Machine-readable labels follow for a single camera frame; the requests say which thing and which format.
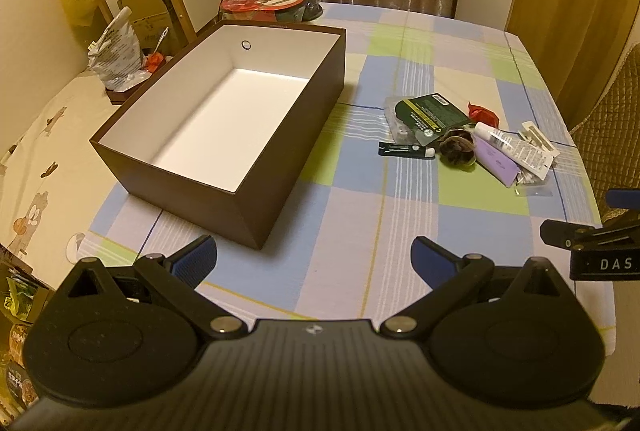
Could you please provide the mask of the clear floss pick box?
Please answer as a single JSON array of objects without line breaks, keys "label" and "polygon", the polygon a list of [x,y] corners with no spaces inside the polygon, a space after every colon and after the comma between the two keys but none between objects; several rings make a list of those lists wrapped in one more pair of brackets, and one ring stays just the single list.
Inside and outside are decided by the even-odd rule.
[{"label": "clear floss pick box", "polygon": [[390,96],[384,102],[385,119],[390,129],[390,137],[396,144],[410,145],[416,143],[410,128],[396,117],[395,107],[400,101],[397,96]]}]

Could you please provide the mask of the dark sock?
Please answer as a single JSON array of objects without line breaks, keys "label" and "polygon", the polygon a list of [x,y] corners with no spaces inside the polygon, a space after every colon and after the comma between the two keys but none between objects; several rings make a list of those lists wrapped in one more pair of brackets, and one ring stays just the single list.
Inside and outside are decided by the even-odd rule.
[{"label": "dark sock", "polygon": [[437,145],[440,160],[451,168],[470,169],[476,162],[475,143],[466,128],[452,128]]}]

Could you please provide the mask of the green mentholatum blister card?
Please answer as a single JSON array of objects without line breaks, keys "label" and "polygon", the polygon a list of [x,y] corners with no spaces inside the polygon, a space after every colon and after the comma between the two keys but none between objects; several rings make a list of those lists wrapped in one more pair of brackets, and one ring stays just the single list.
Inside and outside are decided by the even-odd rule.
[{"label": "green mentholatum blister card", "polygon": [[433,93],[399,97],[396,117],[405,123],[420,146],[434,147],[452,128],[464,128],[471,119],[444,96]]}]

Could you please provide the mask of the white cream tube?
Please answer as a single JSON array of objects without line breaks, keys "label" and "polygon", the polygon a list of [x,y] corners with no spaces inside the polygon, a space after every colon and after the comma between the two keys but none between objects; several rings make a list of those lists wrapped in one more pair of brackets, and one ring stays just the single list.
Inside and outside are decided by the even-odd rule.
[{"label": "white cream tube", "polygon": [[518,136],[503,132],[483,122],[478,122],[474,126],[474,133],[539,180],[546,179],[553,163],[553,157],[548,152],[529,144]]}]

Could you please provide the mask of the woven chair cushion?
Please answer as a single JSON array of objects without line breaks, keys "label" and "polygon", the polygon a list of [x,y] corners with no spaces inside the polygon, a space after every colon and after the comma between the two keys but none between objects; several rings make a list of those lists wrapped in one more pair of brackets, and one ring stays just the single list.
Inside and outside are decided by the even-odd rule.
[{"label": "woven chair cushion", "polygon": [[639,44],[587,118],[572,131],[603,222],[620,217],[605,194],[611,188],[639,187]]}]

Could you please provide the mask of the red snack packet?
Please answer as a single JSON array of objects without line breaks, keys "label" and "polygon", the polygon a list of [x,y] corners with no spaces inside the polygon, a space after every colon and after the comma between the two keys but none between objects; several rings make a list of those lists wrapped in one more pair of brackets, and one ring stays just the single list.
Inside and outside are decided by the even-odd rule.
[{"label": "red snack packet", "polygon": [[499,117],[490,109],[480,105],[468,104],[468,117],[476,123],[484,123],[491,128],[499,128]]}]

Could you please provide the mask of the cotton swab bag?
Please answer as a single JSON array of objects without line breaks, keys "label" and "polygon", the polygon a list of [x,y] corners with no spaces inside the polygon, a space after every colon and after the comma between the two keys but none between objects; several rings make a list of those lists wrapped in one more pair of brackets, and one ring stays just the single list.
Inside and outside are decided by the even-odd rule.
[{"label": "cotton swab bag", "polygon": [[551,197],[552,189],[546,180],[523,168],[518,171],[514,182],[515,194],[522,197]]}]

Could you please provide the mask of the purple cosmetic tube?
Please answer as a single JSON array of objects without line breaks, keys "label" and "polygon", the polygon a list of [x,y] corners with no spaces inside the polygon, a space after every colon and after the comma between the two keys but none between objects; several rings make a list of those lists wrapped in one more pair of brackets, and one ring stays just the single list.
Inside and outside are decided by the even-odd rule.
[{"label": "purple cosmetic tube", "polygon": [[500,150],[492,147],[484,139],[472,135],[475,145],[475,157],[477,162],[492,174],[502,185],[511,187],[518,177],[520,168],[508,156]]}]

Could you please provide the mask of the metal spoon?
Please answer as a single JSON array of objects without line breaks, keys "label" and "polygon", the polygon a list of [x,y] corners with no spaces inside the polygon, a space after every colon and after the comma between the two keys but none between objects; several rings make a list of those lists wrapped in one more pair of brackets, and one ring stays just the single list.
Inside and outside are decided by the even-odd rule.
[{"label": "metal spoon", "polygon": [[165,27],[165,29],[160,34],[160,37],[158,38],[158,41],[155,47],[152,50],[152,54],[158,53],[158,50],[160,49],[160,46],[164,42],[164,39],[166,39],[166,36],[168,35],[168,33],[169,33],[169,27]]}]

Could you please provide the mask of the checkered tablecloth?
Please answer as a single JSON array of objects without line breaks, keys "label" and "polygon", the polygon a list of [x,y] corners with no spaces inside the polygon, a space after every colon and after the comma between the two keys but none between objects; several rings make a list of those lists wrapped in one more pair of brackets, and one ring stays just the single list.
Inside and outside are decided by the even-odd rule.
[{"label": "checkered tablecloth", "polygon": [[[425,236],[456,255],[502,265],[545,257],[566,273],[565,248],[545,245],[546,220],[599,221],[585,168],[533,61],[512,34],[452,19],[347,4],[317,26],[346,32],[344,90],[323,125],[265,244],[253,249],[129,194],[117,180],[79,247],[78,263],[108,267],[171,255],[204,234],[217,264],[198,292],[236,317],[382,323],[427,292],[410,262]],[[387,97],[438,93],[469,102],[515,134],[534,121],[558,147],[551,197],[522,197],[479,165],[383,157]]]}]

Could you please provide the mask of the red lid noodle bowl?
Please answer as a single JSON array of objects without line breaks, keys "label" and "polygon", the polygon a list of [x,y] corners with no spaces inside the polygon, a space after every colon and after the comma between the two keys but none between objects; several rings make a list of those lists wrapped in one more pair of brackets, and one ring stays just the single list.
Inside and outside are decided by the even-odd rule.
[{"label": "red lid noodle bowl", "polygon": [[220,4],[226,19],[301,22],[307,0],[223,0]]}]

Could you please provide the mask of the brown cardboard storage box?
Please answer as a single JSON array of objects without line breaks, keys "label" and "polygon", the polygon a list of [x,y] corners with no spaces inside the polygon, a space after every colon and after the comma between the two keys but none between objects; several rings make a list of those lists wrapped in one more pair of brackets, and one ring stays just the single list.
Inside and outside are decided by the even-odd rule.
[{"label": "brown cardboard storage box", "polygon": [[91,145],[129,194],[259,249],[345,66],[342,28],[224,20],[145,81]]}]

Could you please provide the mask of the small dark green tube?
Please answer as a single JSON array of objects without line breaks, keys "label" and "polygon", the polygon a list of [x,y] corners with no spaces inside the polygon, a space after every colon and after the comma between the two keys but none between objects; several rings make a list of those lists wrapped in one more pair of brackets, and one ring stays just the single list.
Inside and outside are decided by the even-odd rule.
[{"label": "small dark green tube", "polygon": [[405,145],[393,143],[378,143],[378,154],[383,157],[397,157],[410,159],[433,159],[436,151],[434,148],[420,145]]}]

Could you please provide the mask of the dark wooden tray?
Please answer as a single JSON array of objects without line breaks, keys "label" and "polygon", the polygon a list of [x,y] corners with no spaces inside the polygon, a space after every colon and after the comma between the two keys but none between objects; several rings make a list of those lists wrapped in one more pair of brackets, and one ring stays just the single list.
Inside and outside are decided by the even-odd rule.
[{"label": "dark wooden tray", "polygon": [[[157,73],[160,68],[166,66],[168,61],[171,60],[171,56],[165,57],[161,53],[154,53],[148,57],[148,61],[145,63],[145,70],[149,70],[151,74]],[[124,102],[127,102],[129,97],[137,92],[137,89],[141,86],[141,83],[134,85],[133,87],[128,88],[126,91],[111,91],[105,90],[106,96],[110,100],[112,105],[122,105]]]}]

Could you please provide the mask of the white hair clip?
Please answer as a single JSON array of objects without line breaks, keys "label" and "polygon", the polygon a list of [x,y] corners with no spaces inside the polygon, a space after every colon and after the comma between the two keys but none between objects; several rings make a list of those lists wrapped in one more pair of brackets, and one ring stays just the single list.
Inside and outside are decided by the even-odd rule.
[{"label": "white hair clip", "polygon": [[525,142],[544,151],[546,154],[555,159],[559,156],[559,149],[556,148],[550,140],[542,133],[533,121],[525,121],[522,123],[522,129],[518,132]]}]

